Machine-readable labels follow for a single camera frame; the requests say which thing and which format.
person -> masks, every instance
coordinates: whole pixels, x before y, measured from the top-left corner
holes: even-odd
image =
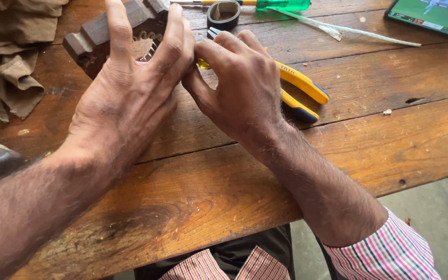
[[[426,13],[428,13],[433,8],[433,6],[438,5],[440,1],[441,0],[430,0],[430,3],[428,4],[428,6],[426,6],[425,12],[423,14],[426,15]]]
[[[439,279],[426,241],[285,121],[279,69],[252,32],[221,32],[196,43],[181,6],[172,4],[163,42],[151,60],[138,62],[121,0],[105,3],[110,57],[80,99],[65,142],[0,179],[0,279],[127,172],[175,112],[172,91],[180,81],[200,110],[295,197],[340,277]],[[202,79],[195,56],[213,67],[217,88]],[[258,246],[231,241],[171,260],[161,278],[294,278],[289,228],[258,234]]]

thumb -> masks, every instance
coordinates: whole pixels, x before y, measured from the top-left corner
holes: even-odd
[[[213,104],[215,104],[215,90],[210,88],[203,80],[196,64],[193,64],[193,66],[190,67],[188,73],[183,77],[181,82],[184,88],[195,100],[198,108],[208,116],[208,113],[212,110]]]

brown cloth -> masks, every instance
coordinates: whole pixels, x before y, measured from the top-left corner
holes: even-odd
[[[0,0],[0,120],[10,112],[26,118],[44,96],[44,87],[30,74],[38,50],[29,45],[51,42],[62,5],[69,0]]]

black tape roll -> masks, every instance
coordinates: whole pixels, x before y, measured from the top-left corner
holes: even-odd
[[[207,27],[219,30],[231,30],[238,25],[241,6],[236,1],[218,1],[213,3],[207,11]],[[230,18],[220,19],[222,16],[233,15]]]

pink striped shirt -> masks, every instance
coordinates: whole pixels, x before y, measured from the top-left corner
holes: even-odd
[[[332,248],[324,245],[333,265],[347,279],[440,279],[430,247],[416,231],[388,210],[388,220],[357,244]],[[229,280],[207,249],[184,260],[160,280]],[[288,270],[255,247],[236,280],[290,280]]]

